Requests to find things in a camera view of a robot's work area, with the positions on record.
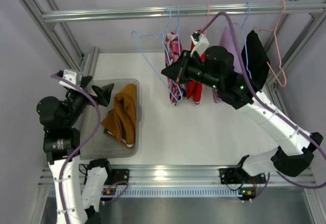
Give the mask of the brown trousers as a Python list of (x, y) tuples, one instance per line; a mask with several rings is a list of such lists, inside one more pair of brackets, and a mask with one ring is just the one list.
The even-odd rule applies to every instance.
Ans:
[(113, 109), (101, 122), (104, 133), (115, 138), (126, 148), (135, 144), (137, 123), (137, 87), (129, 83), (113, 98)]

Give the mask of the blue hanger with brown trousers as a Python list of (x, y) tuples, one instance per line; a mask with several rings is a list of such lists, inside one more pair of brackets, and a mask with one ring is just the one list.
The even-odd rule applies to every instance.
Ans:
[[(168, 20), (163, 26), (160, 26), (160, 32), (159, 33), (148, 33), (148, 34), (140, 34), (137, 31), (131, 32), (131, 38), (136, 45), (139, 53), (142, 55), (146, 63), (149, 65), (151, 70), (154, 72), (155, 76), (157, 77), (157, 80), (160, 82), (161, 87), (165, 90), (166, 95), (168, 95), (168, 99), (170, 101), (170, 93), (171, 90), (168, 87), (168, 81), (167, 77), (163, 76), (161, 74), (162, 69), (164, 69), (165, 66), (165, 37), (167, 33), (170, 33), (169, 31), (169, 25), (172, 21), (172, 10), (171, 8), (166, 8), (161, 12), (161, 15), (168, 15)], [(180, 16), (177, 16), (177, 24), (173, 32), (175, 32), (178, 37), (180, 34)], [(152, 40), (154, 42), (157, 42), (159, 46), (161, 47), (160, 52), (149, 52), (144, 51), (143, 49), (143, 43), (144, 41)]]

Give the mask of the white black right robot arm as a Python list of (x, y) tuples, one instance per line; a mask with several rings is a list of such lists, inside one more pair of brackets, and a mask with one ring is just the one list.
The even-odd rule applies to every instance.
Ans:
[(254, 177), (277, 172), (283, 177), (297, 177), (310, 166), (322, 135), (304, 131), (290, 121), (261, 90), (254, 90), (246, 74), (234, 71), (233, 62), (233, 54), (222, 46), (206, 49), (204, 62), (196, 51), (184, 50), (161, 73), (177, 83), (196, 81), (217, 90), (223, 102), (252, 119), (278, 144), (268, 152), (244, 156), (232, 169), (234, 175)]

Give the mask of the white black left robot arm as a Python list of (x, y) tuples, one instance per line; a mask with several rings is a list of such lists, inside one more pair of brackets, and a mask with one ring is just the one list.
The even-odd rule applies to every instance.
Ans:
[[(66, 87), (66, 99), (45, 97), (38, 103), (36, 111), (43, 125), (43, 150), (55, 186), (57, 223), (100, 223), (99, 205), (110, 175), (110, 163), (104, 158), (90, 161), (85, 186), (81, 188), (80, 150), (97, 132), (101, 122), (99, 107), (109, 105), (114, 84), (92, 86), (95, 94), (91, 95), (85, 90), (91, 76), (68, 78), (58, 72), (51, 77)], [(74, 125), (88, 105), (95, 108), (97, 122), (90, 135), (81, 142), (80, 131)]]

